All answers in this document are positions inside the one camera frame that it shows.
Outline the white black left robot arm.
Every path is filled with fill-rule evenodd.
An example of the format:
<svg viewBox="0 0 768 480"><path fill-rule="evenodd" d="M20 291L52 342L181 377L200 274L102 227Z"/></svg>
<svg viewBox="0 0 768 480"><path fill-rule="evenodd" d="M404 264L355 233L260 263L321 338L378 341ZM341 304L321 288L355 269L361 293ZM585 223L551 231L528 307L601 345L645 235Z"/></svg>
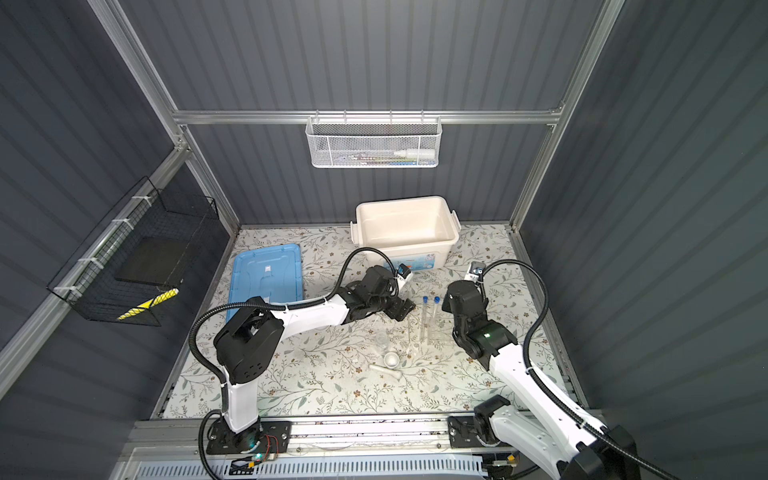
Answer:
<svg viewBox="0 0 768 480"><path fill-rule="evenodd" d="M328 298L267 306L253 297L215 336L216 360L222 386L222 413L229 430L239 434L259 422L257 379L268 368L277 347L288 338L311 330L336 327L383 313L398 322L415 308L399 291L411 279L404 264L391 270L375 265L362 280L341 286Z"/></svg>

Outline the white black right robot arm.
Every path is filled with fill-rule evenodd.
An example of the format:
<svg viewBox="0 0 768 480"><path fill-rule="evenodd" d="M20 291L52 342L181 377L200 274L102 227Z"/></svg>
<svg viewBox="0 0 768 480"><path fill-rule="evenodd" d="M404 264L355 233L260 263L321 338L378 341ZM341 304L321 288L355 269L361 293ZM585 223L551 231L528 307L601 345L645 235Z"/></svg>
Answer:
<svg viewBox="0 0 768 480"><path fill-rule="evenodd" d="M470 358L511 388L533 417L496 395L474 408L478 439L514 447L552 479L639 479L635 462L588 429L635 454L632 436L621 427L607 429L538 367L526 366L522 346L506 327L488 317L486 305L475 283L450 283L443 310L453 315L452 337Z"/></svg>

